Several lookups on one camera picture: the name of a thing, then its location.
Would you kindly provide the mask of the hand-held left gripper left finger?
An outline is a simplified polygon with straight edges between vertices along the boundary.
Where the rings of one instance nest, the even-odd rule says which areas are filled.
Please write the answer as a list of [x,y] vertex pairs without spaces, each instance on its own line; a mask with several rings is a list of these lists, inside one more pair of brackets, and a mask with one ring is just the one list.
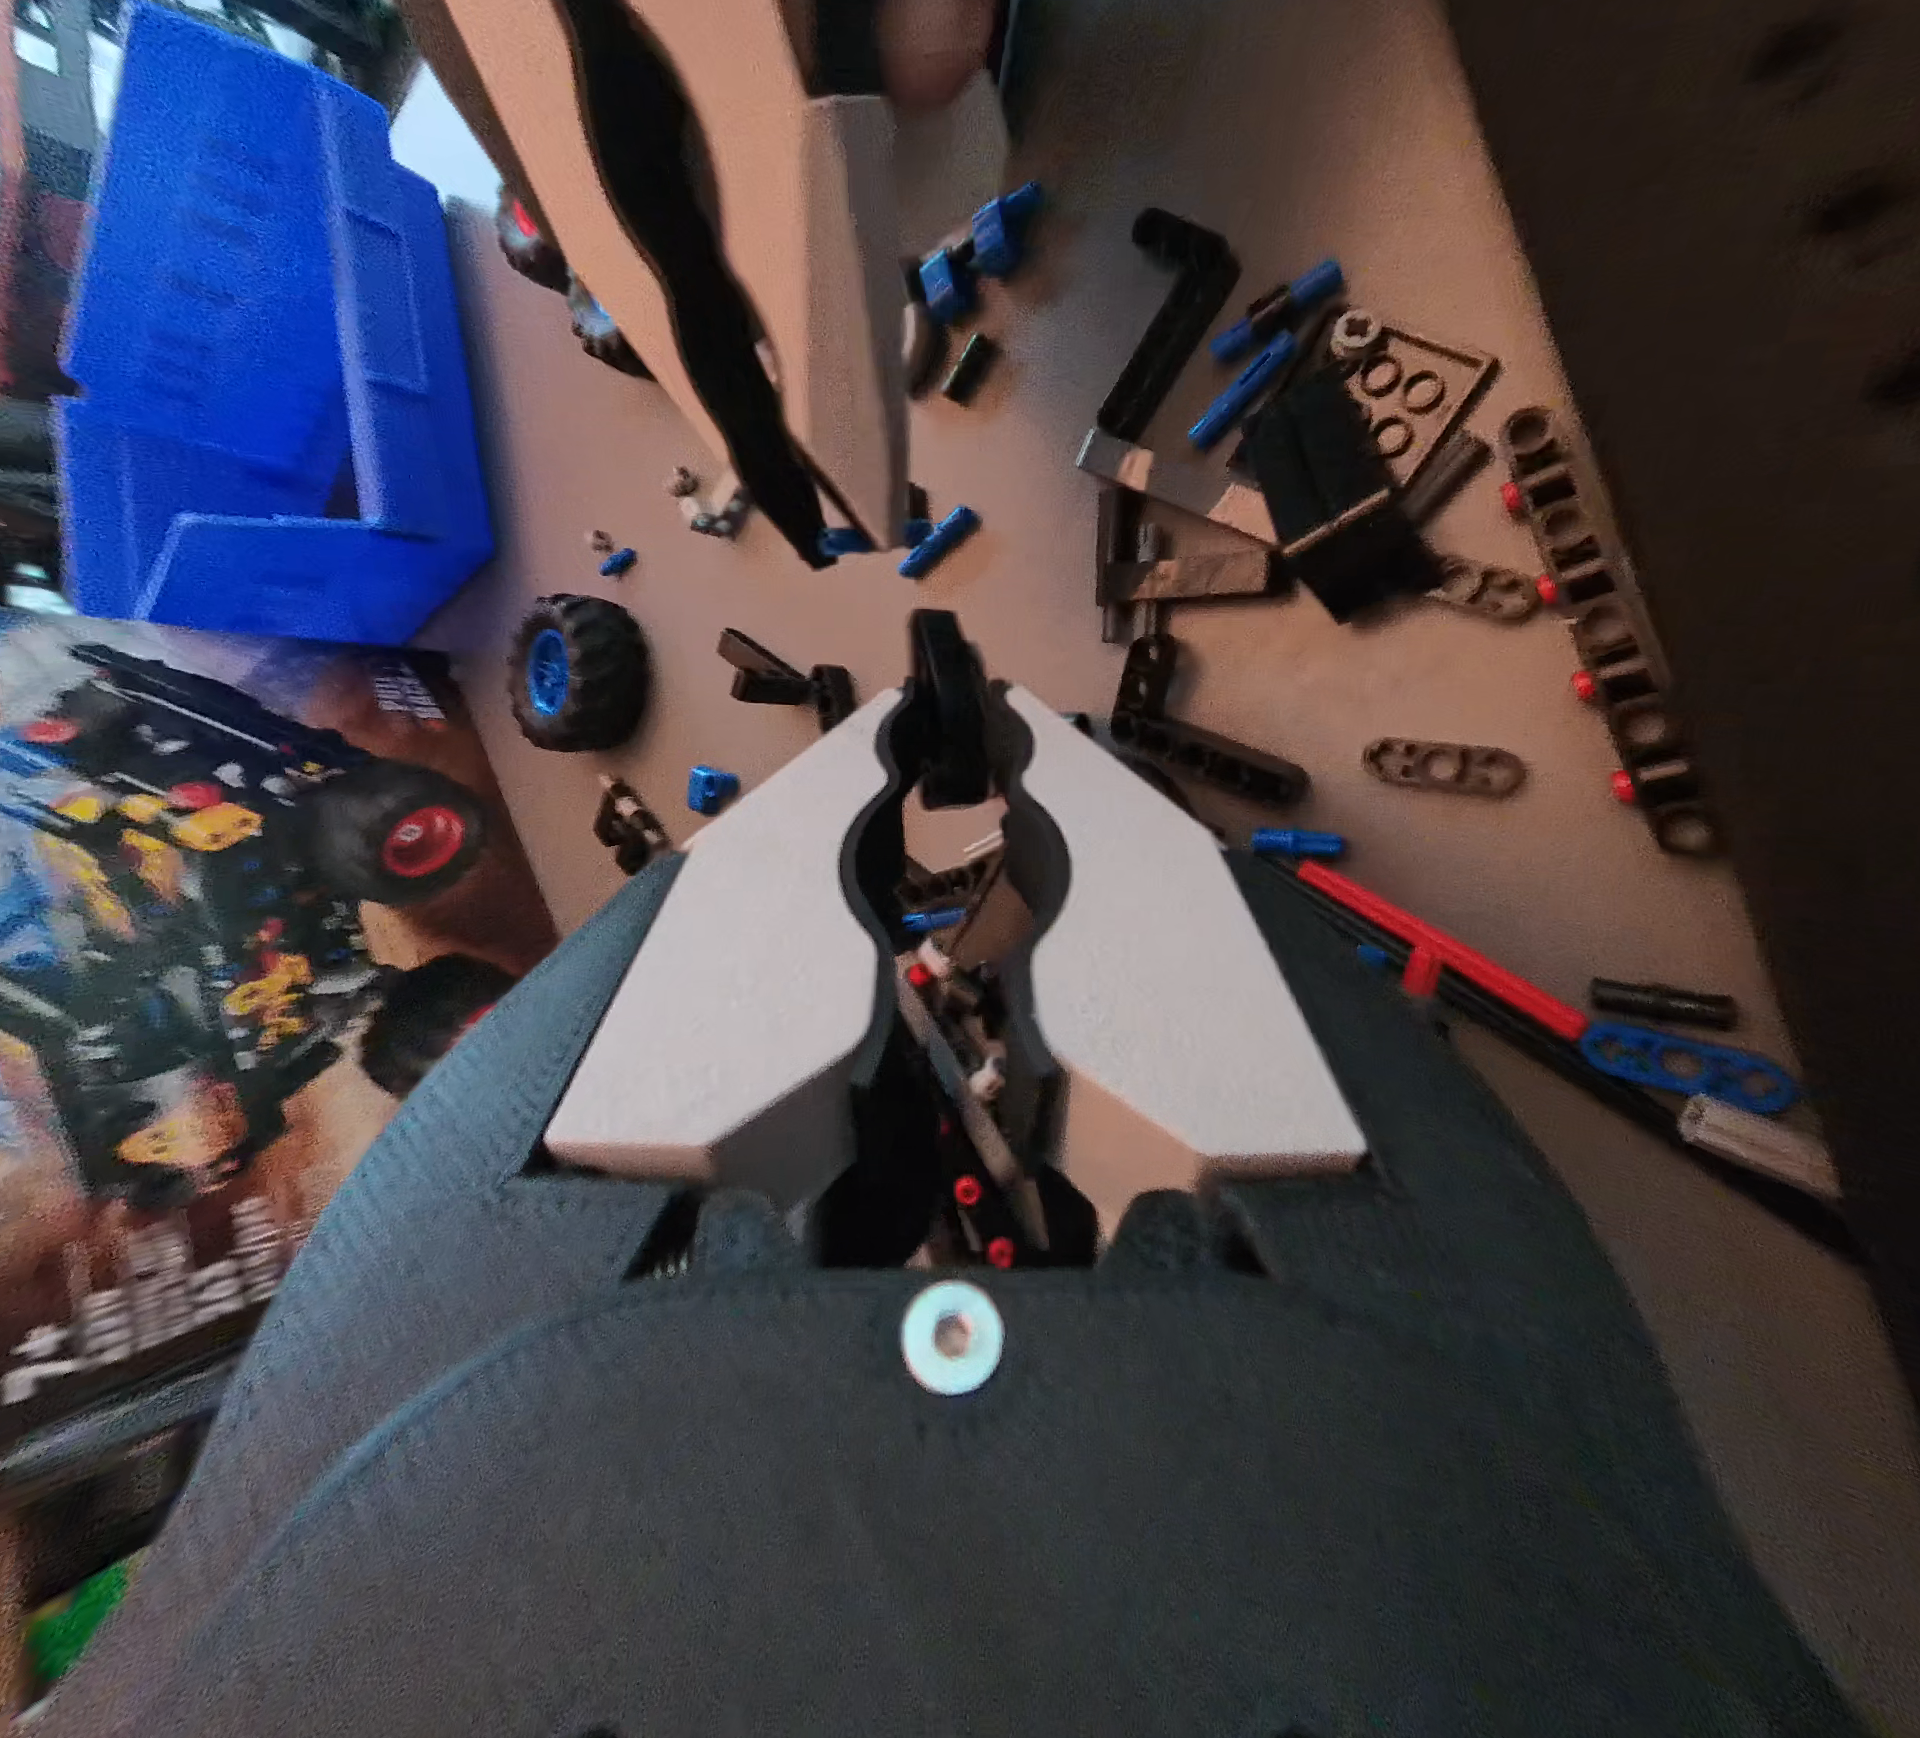
[[897,787],[880,737],[905,697],[869,697],[691,838],[546,1123],[556,1163],[770,1200],[853,1164],[892,991],[844,855]]

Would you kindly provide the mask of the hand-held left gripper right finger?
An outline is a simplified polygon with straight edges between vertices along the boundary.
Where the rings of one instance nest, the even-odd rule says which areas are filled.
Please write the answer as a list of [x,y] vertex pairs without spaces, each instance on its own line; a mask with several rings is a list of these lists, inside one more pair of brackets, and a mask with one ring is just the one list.
[[1042,1158],[1095,1213],[1358,1172],[1369,1139],[1214,830],[1029,686],[992,683],[992,728]]

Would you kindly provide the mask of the small black toy assembly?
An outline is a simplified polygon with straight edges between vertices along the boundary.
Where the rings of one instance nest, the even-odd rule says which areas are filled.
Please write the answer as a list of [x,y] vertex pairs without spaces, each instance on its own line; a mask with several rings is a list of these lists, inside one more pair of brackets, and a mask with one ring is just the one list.
[[891,737],[902,781],[929,812],[988,805],[999,781],[979,652],[947,606],[917,606],[907,645],[911,678]]

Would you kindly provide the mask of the grey desk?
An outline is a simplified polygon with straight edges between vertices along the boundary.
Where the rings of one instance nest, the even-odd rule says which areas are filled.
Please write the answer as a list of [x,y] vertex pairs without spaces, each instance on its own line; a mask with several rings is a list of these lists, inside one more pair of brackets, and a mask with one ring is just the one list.
[[[1358,300],[1415,332],[1500,357],[1478,423],[1519,404],[1582,435],[1542,297],[1443,30],[1438,0],[1042,0],[1046,43],[1014,163],[1042,178],[1040,264],[991,303],[1002,364],[971,407],[913,410],[913,474],[983,527],[929,580],[991,665],[1073,711],[1104,711],[1121,652],[1099,639],[1093,485],[1076,455],[1167,278],[1130,242],[1145,206],[1230,237],[1246,286],[1341,259]],[[891,561],[804,573],[764,520],[694,537],[665,493],[703,464],[679,413],[572,344],[565,303],[515,273],[493,184],[450,107],[428,134],[406,104],[403,157],[452,190],[452,260],[503,555],[431,639],[452,652],[483,742],[558,929],[621,887],[591,838],[596,766],[540,755],[509,718],[506,645],[524,605],[587,583],[587,527],[634,543],[637,606],[660,696],[615,761],[673,830],[687,766],[753,783],[803,742],[794,715],[725,696],[715,639],[741,624],[791,655],[850,662],[864,693],[905,659],[913,596]],[[1726,862],[1656,852],[1611,799],[1604,724],[1570,696],[1554,612],[1523,624],[1402,605],[1336,624],[1311,596],[1174,615],[1174,712],[1280,752],[1313,775],[1311,825],[1347,835],[1340,865],[1570,1004],[1594,975],[1730,991],[1742,1038],[1791,1062],[1773,972]],[[1381,783],[1381,737],[1515,752],[1506,800]],[[1597,1223],[1682,1390],[1719,1477],[1791,1496],[1907,1509],[1918,1412],[1867,1274],[1736,1197],[1515,1047],[1456,1029]]]

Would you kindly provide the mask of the person's right hand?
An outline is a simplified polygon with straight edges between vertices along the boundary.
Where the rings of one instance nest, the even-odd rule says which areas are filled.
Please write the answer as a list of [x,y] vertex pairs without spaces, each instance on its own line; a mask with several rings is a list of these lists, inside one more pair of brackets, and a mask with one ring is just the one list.
[[891,102],[923,116],[988,69],[999,0],[876,0],[876,60]]

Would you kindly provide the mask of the black tire red rim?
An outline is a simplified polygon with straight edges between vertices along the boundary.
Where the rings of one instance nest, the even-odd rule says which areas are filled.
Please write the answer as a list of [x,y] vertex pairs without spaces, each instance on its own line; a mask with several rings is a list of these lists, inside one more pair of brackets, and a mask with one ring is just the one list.
[[540,222],[515,187],[503,182],[496,193],[496,242],[503,259],[530,282],[544,289],[566,294],[569,289],[569,264],[558,242],[544,235]]

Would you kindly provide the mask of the red toy axle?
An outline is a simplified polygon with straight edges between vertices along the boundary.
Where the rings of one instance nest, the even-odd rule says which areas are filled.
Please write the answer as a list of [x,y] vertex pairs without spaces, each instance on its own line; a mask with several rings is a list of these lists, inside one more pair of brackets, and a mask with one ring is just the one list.
[[1325,903],[1334,909],[1358,913],[1358,918],[1377,935],[1393,935],[1407,943],[1415,953],[1429,956],[1438,972],[1462,985],[1478,990],[1493,998],[1503,1013],[1526,1018],[1538,1029],[1554,1032],[1562,1042],[1582,1042],[1591,1029],[1591,1018],[1579,1009],[1554,998],[1538,982],[1510,972],[1497,960],[1479,953],[1453,934],[1429,924],[1428,918],[1393,903],[1381,891],[1358,882],[1353,878],[1331,868],[1321,860],[1293,862],[1289,872]]

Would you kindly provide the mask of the black tire blue rim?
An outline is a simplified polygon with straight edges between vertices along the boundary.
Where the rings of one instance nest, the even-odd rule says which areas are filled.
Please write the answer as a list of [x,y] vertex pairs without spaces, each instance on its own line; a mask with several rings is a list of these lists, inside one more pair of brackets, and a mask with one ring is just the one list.
[[637,350],[625,341],[610,311],[600,304],[600,300],[572,269],[566,269],[566,316],[578,345],[593,360],[616,370],[621,376],[631,376],[637,380],[656,380],[656,373],[649,370],[646,357],[637,355]]
[[637,618],[610,599],[549,593],[516,623],[509,700],[540,752],[616,752],[651,700],[651,652]]

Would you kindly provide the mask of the short dark toy beam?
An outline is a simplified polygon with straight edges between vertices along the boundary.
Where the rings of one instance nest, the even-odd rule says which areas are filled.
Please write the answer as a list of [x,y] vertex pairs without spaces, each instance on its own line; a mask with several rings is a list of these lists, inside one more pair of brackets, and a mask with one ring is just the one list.
[[1362,768],[1388,787],[1493,805],[1526,787],[1526,766],[1515,752],[1479,742],[1381,737],[1362,749]]

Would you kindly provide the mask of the plain blue plastic bin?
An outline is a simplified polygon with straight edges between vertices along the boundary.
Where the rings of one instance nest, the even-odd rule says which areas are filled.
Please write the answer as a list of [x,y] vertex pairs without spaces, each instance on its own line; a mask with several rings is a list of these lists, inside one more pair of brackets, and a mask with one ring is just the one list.
[[409,645],[493,558],[437,190],[367,93],[123,18],[54,407],[94,618]]

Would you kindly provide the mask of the dark grey toy panel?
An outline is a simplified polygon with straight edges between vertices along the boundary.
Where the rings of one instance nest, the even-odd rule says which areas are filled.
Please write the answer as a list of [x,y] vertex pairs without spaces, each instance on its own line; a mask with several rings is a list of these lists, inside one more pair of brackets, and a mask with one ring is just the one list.
[[1268,504],[1228,460],[1090,429],[1076,469],[1093,485],[1093,599],[1111,629],[1145,605],[1293,593]]

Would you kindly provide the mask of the blue toy beam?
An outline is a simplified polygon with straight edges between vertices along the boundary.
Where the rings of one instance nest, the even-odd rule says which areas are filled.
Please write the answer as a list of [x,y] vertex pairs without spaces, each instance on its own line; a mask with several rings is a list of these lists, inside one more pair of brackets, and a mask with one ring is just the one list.
[[1776,1117],[1802,1101],[1799,1079],[1771,1056],[1645,1025],[1591,1020],[1579,1053],[1622,1084],[1705,1098],[1747,1114]]

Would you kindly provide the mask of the toy truck set box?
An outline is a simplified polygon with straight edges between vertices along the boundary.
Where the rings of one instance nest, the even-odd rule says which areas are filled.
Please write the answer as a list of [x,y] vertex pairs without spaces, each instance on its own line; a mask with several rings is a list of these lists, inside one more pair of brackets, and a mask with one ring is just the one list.
[[444,652],[4,611],[4,1451],[240,1342],[556,938]]

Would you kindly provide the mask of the black beam with red pins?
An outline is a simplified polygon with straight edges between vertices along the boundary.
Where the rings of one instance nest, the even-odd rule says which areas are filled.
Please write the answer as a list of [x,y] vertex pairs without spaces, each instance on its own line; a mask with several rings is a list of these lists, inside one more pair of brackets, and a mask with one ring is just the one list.
[[1689,724],[1629,568],[1609,545],[1570,436],[1544,404],[1506,417],[1497,436],[1513,520],[1542,558],[1535,590],[1569,631],[1578,697],[1601,715],[1614,755],[1611,793],[1654,841],[1680,860],[1720,860],[1723,828],[1710,805]]

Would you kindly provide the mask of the black triangular toy panel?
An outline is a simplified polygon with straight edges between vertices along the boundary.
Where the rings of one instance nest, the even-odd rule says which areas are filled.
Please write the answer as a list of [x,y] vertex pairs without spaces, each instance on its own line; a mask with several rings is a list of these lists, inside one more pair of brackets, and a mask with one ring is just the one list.
[[1497,379],[1493,353],[1334,304],[1308,370],[1253,413],[1237,460],[1284,579],[1334,623],[1438,590],[1428,527],[1493,460],[1475,410]]

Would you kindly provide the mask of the light grey toy tube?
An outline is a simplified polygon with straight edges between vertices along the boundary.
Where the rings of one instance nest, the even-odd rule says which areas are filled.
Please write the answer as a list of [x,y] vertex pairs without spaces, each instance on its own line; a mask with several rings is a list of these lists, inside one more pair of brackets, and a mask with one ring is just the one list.
[[1824,1139],[1789,1126],[1780,1117],[1694,1095],[1682,1104],[1678,1126],[1685,1145],[1747,1175],[1760,1175],[1830,1205],[1838,1205],[1843,1197],[1836,1158]]

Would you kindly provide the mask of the black dotted mat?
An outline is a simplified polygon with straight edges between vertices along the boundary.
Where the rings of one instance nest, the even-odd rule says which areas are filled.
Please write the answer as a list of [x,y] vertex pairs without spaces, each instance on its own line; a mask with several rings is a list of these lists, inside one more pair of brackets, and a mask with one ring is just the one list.
[[1443,0],[1918,1384],[1918,0]]

